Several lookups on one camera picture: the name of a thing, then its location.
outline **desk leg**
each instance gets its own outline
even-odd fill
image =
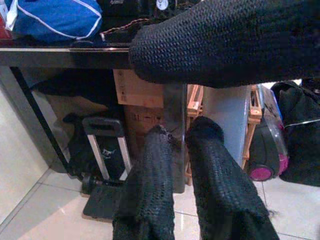
[[[185,133],[187,119],[187,85],[165,84],[163,87],[165,128],[177,139],[178,147],[173,151],[173,190],[185,191]]]
[[[46,136],[48,137],[52,147],[54,148],[57,156],[59,157],[60,161],[62,162],[64,168],[66,169],[66,171],[69,173],[69,167],[68,167],[68,162],[62,152],[62,150],[59,147],[59,144],[55,138],[55,136],[53,135],[45,117],[43,116],[36,100],[34,99],[34,96],[32,95],[32,92],[30,90],[30,88],[28,87],[24,76],[22,75],[21,71],[19,70],[19,68],[17,67],[11,67],[10,69],[8,68],[5,72],[8,72],[8,74],[6,75],[6,80],[7,81],[13,81],[15,78],[15,81],[18,83],[18,85],[20,86],[23,94],[25,95],[28,103],[30,104],[36,118],[38,119],[39,123],[41,124]],[[24,112],[23,109],[20,109],[21,114],[23,115]]]

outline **blue bag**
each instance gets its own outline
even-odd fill
[[[6,28],[45,42],[81,40],[102,24],[96,0],[5,0]]]

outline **white tile floor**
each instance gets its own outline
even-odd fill
[[[0,225],[0,240],[111,240],[112,224],[82,215],[87,198],[81,183],[54,164],[20,205]],[[320,240],[320,188],[287,183],[279,178],[255,182],[281,240]],[[174,194],[175,239],[198,240],[193,188]]]

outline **black knitted sock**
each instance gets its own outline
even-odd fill
[[[235,87],[320,75],[319,0],[205,0],[138,32],[135,72],[155,83]]]
[[[160,126],[125,183],[113,221],[113,240],[174,240],[171,135]]]
[[[254,184],[224,147],[221,128],[198,117],[186,143],[202,240],[278,240]]]

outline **black desk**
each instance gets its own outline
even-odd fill
[[[128,50],[132,37],[132,35],[118,34],[111,36],[108,42],[103,42],[100,36],[97,36],[90,40],[54,44],[34,42],[27,38],[0,40],[1,79],[6,84],[12,84],[12,81],[18,83],[66,169],[68,169],[68,162],[19,68],[129,69]],[[15,91],[11,91],[10,94],[14,99]],[[174,157],[173,177],[175,192],[183,193],[187,86],[166,84],[163,98],[165,126],[181,142],[181,151]]]

